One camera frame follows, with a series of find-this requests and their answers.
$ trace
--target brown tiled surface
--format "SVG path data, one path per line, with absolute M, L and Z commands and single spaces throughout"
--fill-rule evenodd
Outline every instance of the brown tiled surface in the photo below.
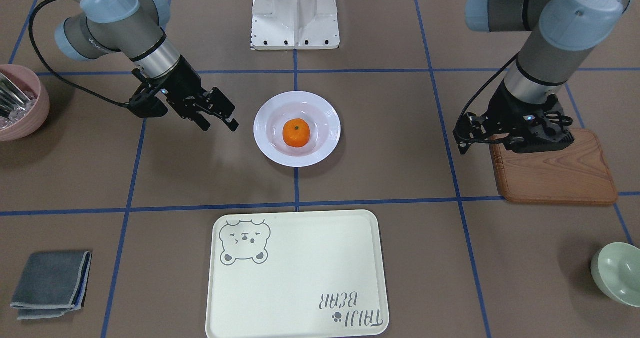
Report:
M 609 208 L 506 203 L 487 147 L 458 153 L 461 108 L 527 37 L 471 32 L 465 1 L 337 0 L 340 48 L 294 53 L 249 49 L 251 0 L 171 0 L 169 39 L 205 88 L 237 106 L 233 133 L 214 118 L 200 131 L 173 111 L 143 130 L 126 110 L 41 74 L 46 124 L 0 142 L 0 336 L 204 337 L 214 222 L 297 206 L 377 215 L 391 315 L 382 337 L 637 336 L 637 311 L 599 293 L 588 261 L 627 241 L 621 222 L 640 240 L 638 0 L 558 94 L 603 145 L 622 193 Z M 28 35 L 19 39 L 34 0 L 0 5 L 0 63 L 18 46 L 15 64 L 45 72 Z M 55 28 L 78 12 L 73 1 L 42 10 L 46 59 L 126 101 L 138 85 L 126 57 L 80 63 L 55 47 Z M 471 112 L 484 113 L 497 84 Z M 333 104 L 343 128 L 329 158 L 300 169 L 266 158 L 252 131 L 263 103 L 296 88 Z M 9 304 L 29 254 L 70 249 L 94 253 L 85 307 L 17 322 Z

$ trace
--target white plate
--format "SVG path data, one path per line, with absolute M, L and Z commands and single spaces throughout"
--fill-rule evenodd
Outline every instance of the white plate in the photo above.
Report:
M 304 147 L 294 148 L 284 142 L 282 128 L 292 119 L 304 119 L 309 124 L 311 139 Z M 253 136 L 262 153 L 287 167 L 308 167 L 327 158 L 338 146 L 340 131 L 340 118 L 331 104 L 299 90 L 269 99 L 253 122 Z
M 370 211 L 238 214 L 215 222 L 208 338 L 374 336 L 388 325 L 378 220 Z

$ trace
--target pink container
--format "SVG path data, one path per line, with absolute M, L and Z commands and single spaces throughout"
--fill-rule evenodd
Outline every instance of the pink container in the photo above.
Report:
M 34 133 L 44 124 L 49 115 L 49 94 L 36 73 L 27 67 L 15 64 L 0 65 L 0 72 L 23 92 L 32 92 L 36 96 L 33 108 L 18 122 L 0 129 L 0 141 L 13 141 Z

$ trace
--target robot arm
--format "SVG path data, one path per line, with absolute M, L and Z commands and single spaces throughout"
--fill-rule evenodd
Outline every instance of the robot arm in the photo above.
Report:
M 62 22 L 55 42 L 76 61 L 96 60 L 122 52 L 134 63 L 133 74 L 141 85 L 126 107 L 141 118 L 162 117 L 167 107 L 194 121 L 203 131 L 211 124 L 201 115 L 221 119 L 231 130 L 235 106 L 218 88 L 202 88 L 201 78 L 167 38 L 161 28 L 169 21 L 166 0 L 81 0 L 83 12 Z
M 496 134 L 515 153 L 560 151 L 574 142 L 555 93 L 608 37 L 631 0 L 468 0 L 474 31 L 531 31 L 487 111 L 466 113 L 454 137 L 461 154 Z

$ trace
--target white bowl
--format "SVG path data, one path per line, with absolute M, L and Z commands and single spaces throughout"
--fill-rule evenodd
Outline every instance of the white bowl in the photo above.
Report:
M 18 122 L 0 129 L 0 141 L 13 141 L 34 133 L 44 124 L 49 115 L 49 93 L 36 73 L 27 67 L 15 64 L 0 65 L 0 72 L 23 92 L 32 92 L 36 101 L 31 110 Z
M 591 260 L 591 275 L 610 299 L 640 308 L 640 249 L 622 242 L 606 245 Z
M 285 123 L 292 119 L 304 119 L 311 130 L 309 142 L 301 148 L 288 146 L 282 137 Z M 287 167 L 308 167 L 324 160 L 338 146 L 340 132 L 340 118 L 331 104 L 299 90 L 269 99 L 253 122 L 258 148 L 270 160 Z

